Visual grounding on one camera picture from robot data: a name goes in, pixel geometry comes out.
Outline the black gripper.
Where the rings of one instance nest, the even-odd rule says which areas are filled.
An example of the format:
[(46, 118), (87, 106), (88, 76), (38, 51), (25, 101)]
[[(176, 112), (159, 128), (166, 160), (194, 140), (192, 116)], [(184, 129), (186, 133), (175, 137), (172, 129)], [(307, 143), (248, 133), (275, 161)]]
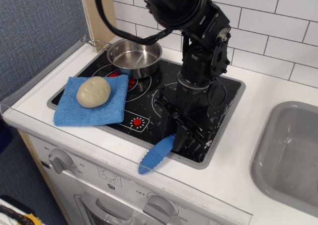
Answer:
[(202, 146), (211, 144), (214, 133), (207, 111), (212, 108), (216, 83), (199, 88), (177, 83), (177, 88), (161, 85), (155, 103), (162, 108), (160, 135), (165, 138), (176, 133), (173, 151), (180, 151), (193, 140)]

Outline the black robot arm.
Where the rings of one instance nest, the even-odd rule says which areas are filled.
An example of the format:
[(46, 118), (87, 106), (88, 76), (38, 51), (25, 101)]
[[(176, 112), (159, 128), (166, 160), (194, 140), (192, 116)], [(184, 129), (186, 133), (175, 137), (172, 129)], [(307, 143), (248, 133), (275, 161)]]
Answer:
[(173, 150), (190, 140), (211, 142), (207, 110), (227, 71), (230, 21), (211, 0), (145, 0), (155, 20), (168, 30), (179, 30), (184, 38), (182, 67), (177, 87), (159, 88), (157, 105), (162, 108), (160, 133), (175, 135)]

